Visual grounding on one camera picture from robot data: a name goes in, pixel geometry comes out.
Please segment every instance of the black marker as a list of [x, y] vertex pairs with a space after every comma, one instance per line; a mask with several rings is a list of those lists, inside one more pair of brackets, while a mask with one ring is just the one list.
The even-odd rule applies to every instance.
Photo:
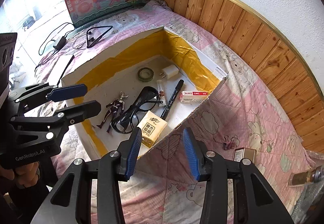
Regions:
[[176, 86], [176, 88], [175, 88], [175, 90], [174, 90], [174, 92], [173, 92], [170, 100], [169, 100], [169, 103], [167, 104], [167, 106], [165, 107], [163, 113], [160, 116], [163, 120], [165, 120], [166, 117], [167, 117], [167, 115], [169, 114], [169, 111], [171, 109], [171, 106], [172, 106], [174, 100], [176, 99], [178, 93], [180, 92], [182, 86], [183, 86], [183, 80], [180, 80], [178, 82], [178, 84], [177, 84], [177, 86]]

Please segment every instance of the power adapter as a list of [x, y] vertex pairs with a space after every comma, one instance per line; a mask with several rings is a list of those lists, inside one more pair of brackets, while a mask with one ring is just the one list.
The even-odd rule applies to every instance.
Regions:
[[59, 51], [61, 50], [64, 45], [66, 43], [66, 38], [65, 37], [59, 37], [56, 42], [53, 44], [53, 48], [56, 50], [56, 51]]

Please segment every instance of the yellow tape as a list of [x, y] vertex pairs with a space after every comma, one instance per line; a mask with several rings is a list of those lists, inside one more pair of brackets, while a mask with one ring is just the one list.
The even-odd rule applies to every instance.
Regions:
[[[108, 58], [98, 66], [90, 70], [77, 84], [84, 83], [88, 90], [100, 86], [113, 77], [117, 72], [127, 69], [139, 62], [153, 56], [162, 55], [173, 61], [180, 67], [196, 86], [198, 90], [211, 92], [219, 84], [212, 72], [210, 72], [199, 60], [197, 53], [181, 37], [165, 30], [157, 31], [146, 38], [140, 39], [117, 56]], [[82, 103], [83, 97], [75, 98], [75, 104]], [[101, 156], [108, 153], [107, 149], [96, 136], [91, 123], [82, 122], [83, 127], [96, 145]]]

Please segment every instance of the white open box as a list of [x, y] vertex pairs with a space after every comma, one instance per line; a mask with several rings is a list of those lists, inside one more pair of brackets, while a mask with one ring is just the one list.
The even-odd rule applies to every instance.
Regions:
[[[119, 93], [123, 91], [129, 95], [125, 99], [127, 110], [143, 87], [152, 86], [157, 89], [161, 70], [171, 64], [179, 68], [179, 73], [169, 80], [166, 77], [162, 79], [167, 101], [180, 79], [184, 80], [181, 90], [215, 93], [215, 89], [219, 89], [227, 77], [227, 74], [205, 54], [170, 29], [161, 27], [141, 32], [108, 47], [62, 78], [63, 86], [84, 83], [88, 87], [88, 93], [84, 97], [68, 100], [68, 106], [91, 100], [97, 100], [101, 104], [99, 115], [75, 125], [91, 159], [101, 158], [107, 152], [116, 150], [121, 141], [129, 138], [129, 134], [120, 134], [113, 129], [109, 133], [106, 132], [111, 118], [107, 119], [101, 129], [97, 127], [108, 110], [106, 105], [118, 99]], [[152, 81], [138, 80], [137, 72], [143, 67], [153, 70]], [[168, 124], [156, 143], [169, 135], [200, 105], [180, 103], [179, 95], [166, 118]], [[152, 112], [160, 116], [163, 110], [164, 107], [156, 105]], [[137, 112], [140, 120], [144, 115], [145, 113]], [[149, 148], [142, 144], [139, 156], [148, 150]]]

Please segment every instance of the red and white box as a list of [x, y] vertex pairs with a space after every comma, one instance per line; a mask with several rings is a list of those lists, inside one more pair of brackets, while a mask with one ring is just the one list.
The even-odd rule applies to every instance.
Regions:
[[182, 91], [180, 95], [181, 103], [201, 103], [208, 97], [206, 91]]

